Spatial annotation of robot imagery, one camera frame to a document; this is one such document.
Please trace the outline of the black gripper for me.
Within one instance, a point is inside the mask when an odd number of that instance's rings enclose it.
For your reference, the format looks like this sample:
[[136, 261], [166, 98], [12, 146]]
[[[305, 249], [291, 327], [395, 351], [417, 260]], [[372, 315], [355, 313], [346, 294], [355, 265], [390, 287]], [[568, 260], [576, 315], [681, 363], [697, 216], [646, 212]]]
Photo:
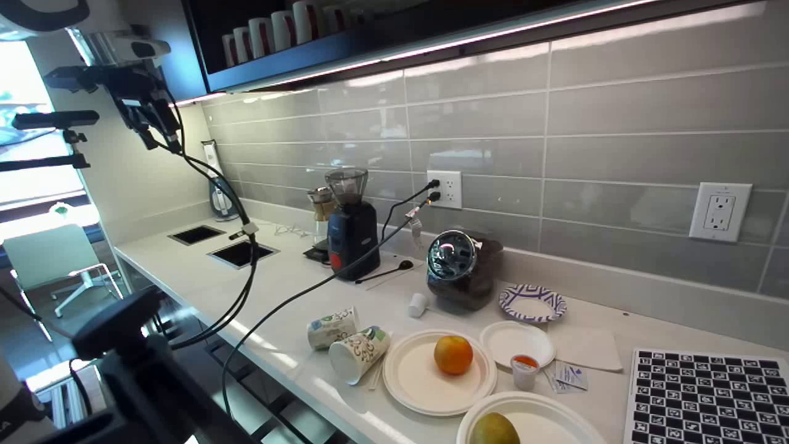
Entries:
[[44, 77], [44, 83], [71, 93], [94, 93], [104, 87], [115, 104], [121, 121], [147, 151], [183, 151], [183, 121], [172, 114], [172, 93], [143, 66], [60, 66]]

